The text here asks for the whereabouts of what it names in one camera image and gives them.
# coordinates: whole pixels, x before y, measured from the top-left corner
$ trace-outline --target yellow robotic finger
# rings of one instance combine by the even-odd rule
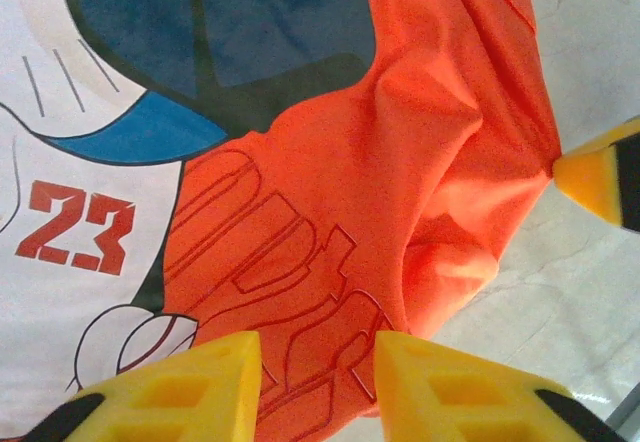
[[[624,442],[555,382],[399,332],[378,332],[387,442]]]
[[[78,393],[23,442],[249,442],[260,338],[238,332]]]
[[[640,116],[558,159],[553,175],[585,209],[640,232]]]

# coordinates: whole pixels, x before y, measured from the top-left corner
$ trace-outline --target white marble surface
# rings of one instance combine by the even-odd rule
[[[564,150],[640,113],[640,0],[533,0]],[[550,377],[606,418],[640,381],[640,235],[550,187],[436,341]],[[358,420],[332,441],[382,441]]]

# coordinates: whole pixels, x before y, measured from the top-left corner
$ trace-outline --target red number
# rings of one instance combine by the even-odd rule
[[[86,197],[87,193],[83,190],[36,180],[31,186],[29,208],[50,213],[51,201],[62,200],[62,210],[52,220],[20,242],[16,255],[31,259],[38,258],[54,264],[66,264],[69,251],[46,244],[80,221]],[[93,239],[104,256],[100,259],[94,255],[77,253],[73,256],[71,265],[80,269],[120,275],[126,255],[120,245],[120,239],[133,229],[134,213],[135,205],[131,202],[93,194],[86,221],[91,224],[106,225],[107,217],[113,214],[111,226]]]
[[[51,202],[53,200],[62,200],[62,210],[53,219],[20,242],[16,255],[31,259],[37,257],[40,260],[54,264],[66,264],[69,251],[56,249],[46,244],[69,230],[82,218],[86,195],[86,192],[80,189],[36,180],[31,186],[29,208],[39,212],[50,213]]]
[[[75,267],[96,270],[111,275],[120,275],[124,263],[125,251],[120,245],[120,239],[133,229],[135,205],[124,200],[114,199],[102,194],[93,194],[89,204],[87,222],[105,225],[107,216],[113,214],[111,227],[95,237],[93,240],[104,254],[102,261],[87,254],[76,254],[73,259]]]

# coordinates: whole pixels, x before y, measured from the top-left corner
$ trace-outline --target fabric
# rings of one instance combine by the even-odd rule
[[[531,3],[365,1],[0,0],[0,439],[258,330],[257,440],[323,440],[495,277],[560,155]]]

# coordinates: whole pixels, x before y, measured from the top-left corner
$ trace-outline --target cartoon hand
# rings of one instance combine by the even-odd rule
[[[197,322],[130,305],[103,312],[80,339],[75,360],[80,389],[191,347]]]

